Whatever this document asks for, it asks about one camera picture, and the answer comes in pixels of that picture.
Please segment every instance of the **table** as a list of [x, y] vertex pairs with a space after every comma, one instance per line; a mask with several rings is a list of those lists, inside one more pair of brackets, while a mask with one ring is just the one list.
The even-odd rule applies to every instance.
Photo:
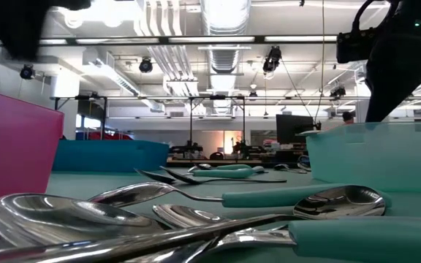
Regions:
[[[225, 192], [231, 191], [256, 191], [265, 188], [281, 188], [288, 186], [308, 186], [319, 184], [317, 180], [311, 179], [310, 175], [300, 175], [292, 172], [270, 171], [264, 175], [255, 175], [258, 179], [287, 179], [287, 184], [283, 183], [232, 183], [218, 182], [204, 184], [200, 186], [179, 185], [184, 191], [197, 196], [215, 196], [219, 197]], [[113, 174], [102, 173], [56, 173], [50, 177], [47, 194], [55, 194], [76, 199], [88, 199], [100, 192], [125, 186], [133, 183], [146, 182], [149, 179], [137, 174]], [[392, 197], [393, 205], [387, 210], [386, 216], [415, 216], [421, 217], [421, 194], [410, 193], [389, 193]], [[219, 203], [197, 202], [183, 197], [177, 193], [170, 193], [163, 197], [144, 202], [141, 204], [125, 207], [125, 210], [140, 213], [145, 216], [158, 219], [151, 210], [155, 204], [173, 203], [189, 207], [199, 208], [204, 211], [228, 218], [246, 218], [251, 216], [260, 216], [268, 213], [289, 213], [290, 207], [270, 207], [270, 208], [225, 208]], [[0, 248], [7, 247], [0, 241]], [[256, 263], [256, 262], [293, 262], [293, 263], [339, 263], [346, 261], [302, 258], [296, 256], [291, 248], [252, 248], [252, 249], [234, 249], [232, 252], [224, 251], [204, 258], [202, 263], [225, 262], [225, 263]]]

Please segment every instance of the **teal bin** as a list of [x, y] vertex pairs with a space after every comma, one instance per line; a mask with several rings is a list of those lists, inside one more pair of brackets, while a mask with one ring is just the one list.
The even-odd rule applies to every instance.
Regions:
[[356, 123], [306, 142], [315, 179], [421, 192], [421, 123]]
[[169, 145], [139, 140], [61, 140], [53, 171], [154, 171], [167, 164]]

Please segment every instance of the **ductwork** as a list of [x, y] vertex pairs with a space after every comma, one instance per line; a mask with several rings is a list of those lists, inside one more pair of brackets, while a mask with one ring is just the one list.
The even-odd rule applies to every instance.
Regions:
[[[244, 35], [249, 21], [251, 0], [200, 0], [205, 34], [209, 36]], [[239, 50], [209, 50], [210, 73], [227, 75], [210, 76], [210, 84], [216, 92], [228, 95], [235, 87], [234, 73], [241, 57]], [[226, 113], [221, 105], [214, 105], [217, 113]]]

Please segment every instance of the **blue plastic container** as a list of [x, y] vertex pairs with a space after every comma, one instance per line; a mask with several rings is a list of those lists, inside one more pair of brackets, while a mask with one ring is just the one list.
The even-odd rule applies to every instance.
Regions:
[[421, 192], [421, 123], [358, 123], [306, 140], [313, 177]]
[[167, 164], [169, 145], [126, 140], [62, 140], [53, 171], [135, 172], [154, 171]]

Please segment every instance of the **pink plastic container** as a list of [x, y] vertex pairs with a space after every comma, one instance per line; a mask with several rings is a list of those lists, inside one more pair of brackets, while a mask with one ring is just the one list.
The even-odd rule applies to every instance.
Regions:
[[63, 113], [0, 95], [0, 197], [45, 193]]

